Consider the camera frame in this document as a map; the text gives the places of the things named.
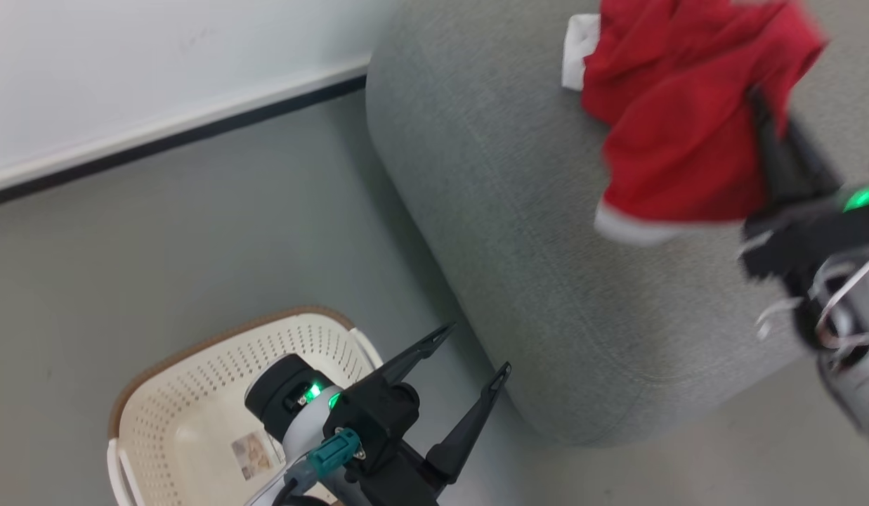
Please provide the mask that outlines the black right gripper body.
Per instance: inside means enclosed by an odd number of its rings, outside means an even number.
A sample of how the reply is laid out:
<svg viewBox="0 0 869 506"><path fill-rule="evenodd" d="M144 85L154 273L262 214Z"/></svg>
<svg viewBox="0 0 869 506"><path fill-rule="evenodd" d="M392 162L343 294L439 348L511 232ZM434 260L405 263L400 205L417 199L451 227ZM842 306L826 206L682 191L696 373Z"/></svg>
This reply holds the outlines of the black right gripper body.
<svg viewBox="0 0 869 506"><path fill-rule="evenodd" d="M767 183L768 204L743 225L737 259L749 278L809 275L830 257L869 249L869 183Z"/></svg>

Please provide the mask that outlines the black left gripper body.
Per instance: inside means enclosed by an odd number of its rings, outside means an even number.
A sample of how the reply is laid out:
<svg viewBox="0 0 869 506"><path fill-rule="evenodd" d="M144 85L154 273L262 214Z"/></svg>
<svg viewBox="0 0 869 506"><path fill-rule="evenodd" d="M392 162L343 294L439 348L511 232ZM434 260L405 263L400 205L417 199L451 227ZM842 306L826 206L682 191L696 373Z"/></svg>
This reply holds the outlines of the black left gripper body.
<svg viewBox="0 0 869 506"><path fill-rule="evenodd" d="M348 485L370 505L436 505L446 481L403 436L419 417L420 400L405 382L367 379L340 393L324 425L325 438L351 429L363 459L346 464Z"/></svg>

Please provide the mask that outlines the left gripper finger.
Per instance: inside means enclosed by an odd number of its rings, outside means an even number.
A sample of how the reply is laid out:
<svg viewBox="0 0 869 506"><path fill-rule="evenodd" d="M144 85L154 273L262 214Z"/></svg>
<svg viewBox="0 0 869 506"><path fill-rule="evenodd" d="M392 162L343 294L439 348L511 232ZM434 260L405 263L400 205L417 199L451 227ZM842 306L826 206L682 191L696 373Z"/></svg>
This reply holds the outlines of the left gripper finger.
<svg viewBox="0 0 869 506"><path fill-rule="evenodd" d="M511 372L511 363L504 363L483 385L476 403L450 433L428 451L425 457L426 468L437 478L438 486L453 486L459 480L459 475L469 460L483 427L488 423Z"/></svg>
<svg viewBox="0 0 869 506"><path fill-rule="evenodd" d="M418 362L430 358L438 348L446 342L453 333L456 323L446 323L431 331L418 342L403 350L395 358L379 366L369 377L367 382L383 382L387 387L392 387L406 378L406 375L418 365Z"/></svg>

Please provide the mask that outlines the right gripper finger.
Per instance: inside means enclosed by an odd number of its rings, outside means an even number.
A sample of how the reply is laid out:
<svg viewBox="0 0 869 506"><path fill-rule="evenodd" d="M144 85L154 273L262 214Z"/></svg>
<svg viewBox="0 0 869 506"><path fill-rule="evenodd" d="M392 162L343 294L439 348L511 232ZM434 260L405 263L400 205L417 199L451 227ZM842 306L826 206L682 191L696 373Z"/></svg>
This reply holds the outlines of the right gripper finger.
<svg viewBox="0 0 869 506"><path fill-rule="evenodd" d="M759 168L767 193L765 208L771 211L789 204L795 198L792 163L778 135L775 115L762 90L753 86L747 96L756 134Z"/></svg>
<svg viewBox="0 0 869 506"><path fill-rule="evenodd" d="M842 188L842 180L830 166L823 151L813 142L796 116L788 116L785 144L797 165L799 178L813 197L833 195Z"/></svg>

